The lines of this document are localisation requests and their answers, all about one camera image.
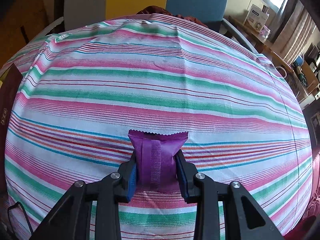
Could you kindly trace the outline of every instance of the green stripe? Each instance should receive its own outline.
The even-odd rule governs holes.
[[[29,205],[27,205],[27,203],[25,203],[18,194],[15,193],[15,191],[13,191],[11,189],[11,187],[7,187],[8,189],[8,193],[9,195],[17,202],[20,201],[21,204],[23,205],[24,209],[26,210],[26,212],[28,212],[29,214],[31,214],[33,217],[35,217],[36,219],[39,220],[39,222],[41,222],[44,217],[42,217],[40,214],[38,214],[33,208],[30,208]]]
[[[49,40],[51,42],[51,40],[54,40],[55,38],[58,38],[58,37],[61,37],[61,34],[53,33],[53,34],[50,34],[50,35],[46,35],[46,36],[34,39],[34,40],[32,40],[32,42],[37,43],[37,42],[43,40],[43,41],[41,41],[41,44],[40,44],[42,46],[44,42],[49,43]]]
[[[32,179],[23,171],[19,170],[16,166],[14,166],[12,163],[10,163],[7,159],[4,160],[4,166],[6,169],[11,171],[15,176],[17,176],[20,180],[22,180],[26,185],[31,187],[34,191],[38,192],[39,194],[43,195],[46,198],[49,198],[52,201],[57,202],[61,197],[62,194],[58,193],[41,183],[37,182],[36,180]]]
[[[7,62],[13,62],[16,58],[20,57],[20,56],[23,56],[23,55],[26,55],[28,53],[30,53],[31,51],[33,50],[37,50],[39,49],[41,46],[41,43],[39,44],[38,47],[33,47],[33,48],[30,48],[30,49],[23,49],[21,50],[20,52],[17,52],[15,55],[13,55]]]
[[[32,69],[33,75],[37,77],[37,79],[41,78],[41,73],[38,72],[38,70],[34,67]],[[165,81],[165,82],[173,82],[173,83],[179,83],[179,84],[185,84],[187,87],[194,86],[194,87],[201,87],[205,89],[210,90],[219,90],[224,91],[227,93],[233,93],[240,95],[245,98],[254,99],[255,102],[265,102],[269,103],[269,105],[275,105],[276,107],[280,108],[284,112],[288,112],[291,115],[296,115],[300,118],[303,117],[303,114],[301,114],[298,111],[295,111],[291,108],[286,109],[282,103],[277,102],[273,98],[270,98],[268,96],[255,94],[253,92],[249,92],[247,90],[241,90],[239,88],[235,88],[231,85],[227,84],[219,84],[215,82],[209,82],[205,80],[198,80],[193,79],[186,76],[175,76],[175,75],[169,75],[164,73],[158,73],[158,72],[150,72],[150,71],[136,71],[136,70],[116,70],[116,69],[49,69],[45,72],[43,76],[46,75],[53,75],[53,76],[61,76],[61,75],[98,75],[98,76],[123,76],[123,77],[134,77],[134,78],[146,78],[146,79],[153,79],[157,81]]]
[[[178,99],[178,98],[165,98],[157,96],[147,96],[143,94],[129,94],[129,93],[118,93],[118,92],[107,92],[107,91],[87,91],[87,90],[65,90],[65,89],[41,89],[36,88],[31,91],[28,86],[24,87],[24,91],[28,96],[40,95],[40,96],[51,96],[51,97],[64,97],[64,98],[89,98],[98,100],[109,100],[117,102],[135,103],[140,105],[148,106],[163,106],[168,108],[178,109],[192,109],[197,111],[215,111],[218,113],[224,113],[228,115],[238,116],[261,116],[266,119],[282,122],[289,125],[295,125],[297,127],[306,128],[304,123],[289,120],[289,118],[282,118],[275,116],[266,111],[259,109],[240,109],[231,107],[225,104],[219,103],[207,103],[191,101],[189,99]]]
[[[230,50],[229,48],[218,47],[216,45],[210,44],[207,41],[202,41],[199,38],[194,38],[188,34],[184,34],[178,30],[171,30],[171,29],[163,27],[163,26],[159,27],[159,25],[140,25],[140,24],[128,23],[126,25],[121,26],[120,28],[114,27],[111,25],[110,27],[103,28],[103,29],[99,28],[99,29],[95,29],[95,30],[91,30],[91,31],[79,31],[77,33],[73,33],[73,34],[71,34],[67,37],[64,37],[64,38],[61,37],[61,39],[59,39],[59,40],[57,39],[57,41],[60,41],[63,39],[65,39],[65,40],[81,39],[81,38],[87,38],[87,37],[92,37],[92,36],[96,36],[96,35],[106,35],[106,34],[110,34],[115,31],[118,31],[119,29],[139,32],[140,34],[161,34],[161,35],[167,36],[167,37],[182,38],[182,39],[184,39],[186,41],[190,41],[191,43],[194,43],[196,45],[200,45],[202,47],[214,49],[215,51],[224,52],[230,56],[236,57],[237,59],[241,59],[244,62],[247,62],[251,65],[254,65],[255,67],[259,68],[260,70],[268,73],[262,65],[260,65],[256,61],[249,59],[248,57],[246,57],[242,53],[232,53],[233,50]]]
[[[299,181],[299,184],[303,184],[307,178],[311,175],[312,173],[312,169],[309,169],[308,173],[303,176],[301,178],[301,180]],[[294,187],[292,187],[292,189],[290,190],[289,193],[286,192],[286,198],[283,198],[281,202],[278,202],[275,206],[273,206],[270,210],[265,211],[267,213],[268,216],[271,216],[274,212],[276,212],[284,203],[286,203],[290,198],[293,197],[294,193],[299,190],[299,187],[297,184],[294,185]]]
[[[272,194],[277,189],[284,187],[286,184],[288,184],[288,181],[293,181],[295,178],[297,178],[298,177],[298,169],[305,170],[309,165],[310,165],[310,162],[306,161],[299,168],[296,168],[294,171],[292,171],[291,173],[289,173],[287,176],[283,177],[279,181],[260,190],[259,192],[252,194],[253,198],[256,201],[259,201],[263,198],[266,198],[268,195]]]
[[[194,224],[196,221],[196,212],[155,215],[155,214],[137,214],[128,212],[119,212],[121,223],[143,226],[143,227],[177,227]]]

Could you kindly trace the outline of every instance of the curtain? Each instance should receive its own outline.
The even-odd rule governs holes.
[[[276,35],[277,30],[280,28],[283,19],[284,19],[284,9],[286,8],[288,0],[284,0],[279,11],[277,12],[276,16],[273,18],[271,23],[269,24],[268,28],[270,29],[270,36],[269,40],[271,41],[274,36]]]
[[[292,64],[307,44],[315,23],[300,1],[271,47],[285,62]]]
[[[280,27],[277,30],[273,30],[273,33],[271,33],[271,36],[269,36],[268,40],[274,43],[276,39],[278,38],[279,34],[282,32],[283,28],[287,24],[290,16],[293,14],[293,11],[297,5],[298,0],[288,0],[287,4],[284,8],[284,12],[282,14],[282,21],[280,24]]]

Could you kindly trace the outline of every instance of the blue gripper pad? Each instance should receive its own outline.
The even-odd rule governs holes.
[[[184,199],[187,199],[189,197],[187,178],[186,178],[186,175],[184,174],[184,171],[182,169],[181,160],[176,157],[175,161],[176,161],[177,178],[178,178],[178,182],[179,182],[181,196]]]
[[[132,168],[129,183],[128,183],[128,201],[131,201],[131,198],[136,191],[137,186],[137,165],[135,164]]]

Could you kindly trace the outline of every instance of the black cable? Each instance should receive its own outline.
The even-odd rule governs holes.
[[[287,75],[287,77],[290,77],[291,80],[292,80],[292,82],[295,84],[295,89],[294,89],[294,91],[292,91],[292,92],[293,92],[294,94],[296,94],[296,93],[298,92],[298,94],[299,94],[299,89],[298,89],[298,83],[299,83],[299,81],[296,82],[291,73],[289,73],[289,74]]]
[[[12,230],[12,233],[16,236],[16,234],[14,233],[14,230],[13,230],[13,226],[11,224],[11,220],[10,220],[10,214],[9,214],[9,211],[16,208],[17,206],[20,206],[22,211],[23,211],[23,214],[24,214],[24,217],[27,221],[27,224],[28,224],[28,227],[29,227],[29,230],[30,230],[30,233],[33,234],[33,229],[31,227],[31,224],[30,224],[30,221],[28,219],[28,216],[27,216],[27,213],[26,213],[26,210],[24,209],[23,205],[18,201],[16,202],[14,205],[8,207],[8,210],[7,210],[7,213],[8,213],[8,219],[9,219],[9,223],[10,223],[10,226],[11,226],[11,230]]]

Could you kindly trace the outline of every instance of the metal screw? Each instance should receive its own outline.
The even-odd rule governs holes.
[[[113,179],[119,179],[119,178],[120,178],[120,173],[119,173],[119,172],[111,173],[111,178],[113,178]]]
[[[196,178],[197,179],[204,179],[205,175],[203,173],[197,173]]]
[[[77,180],[76,182],[75,182],[75,186],[76,187],[82,187],[84,185],[84,182],[82,181],[82,180]]]
[[[240,188],[240,186],[241,186],[240,182],[238,182],[238,181],[233,181],[233,182],[231,183],[231,185],[232,185],[232,187],[234,187],[234,188]]]

